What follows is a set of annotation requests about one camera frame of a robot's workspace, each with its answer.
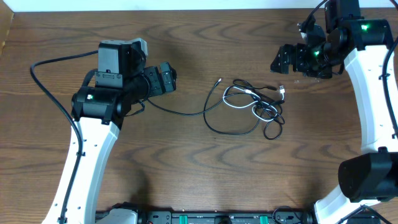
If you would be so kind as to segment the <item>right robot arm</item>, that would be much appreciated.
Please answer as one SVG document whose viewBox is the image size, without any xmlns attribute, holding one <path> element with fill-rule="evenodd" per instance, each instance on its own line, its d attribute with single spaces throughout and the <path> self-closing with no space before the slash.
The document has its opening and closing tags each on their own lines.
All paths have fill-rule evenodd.
<svg viewBox="0 0 398 224">
<path fill-rule="evenodd" d="M 271 71 L 301 72 L 329 79 L 333 68 L 347 72 L 361 122 L 361 155 L 344 161 L 338 185 L 316 201 L 302 223 L 381 221 L 374 206 L 397 197 L 397 83 L 394 51 L 397 38 L 384 19 L 365 19 L 357 0 L 327 0 L 325 27 L 309 15 L 298 27 L 303 42 L 280 47 Z"/>
</svg>

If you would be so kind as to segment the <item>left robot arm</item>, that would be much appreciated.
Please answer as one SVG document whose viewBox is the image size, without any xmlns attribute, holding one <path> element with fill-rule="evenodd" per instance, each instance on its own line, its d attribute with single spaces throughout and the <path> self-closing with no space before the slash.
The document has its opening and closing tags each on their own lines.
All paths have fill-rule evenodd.
<svg viewBox="0 0 398 224">
<path fill-rule="evenodd" d="M 104 40 L 98 67 L 72 97 L 70 148 L 57 193 L 44 223 L 94 223 L 110 152 L 131 106 L 176 89 L 169 63 L 147 67 L 147 43 Z"/>
</svg>

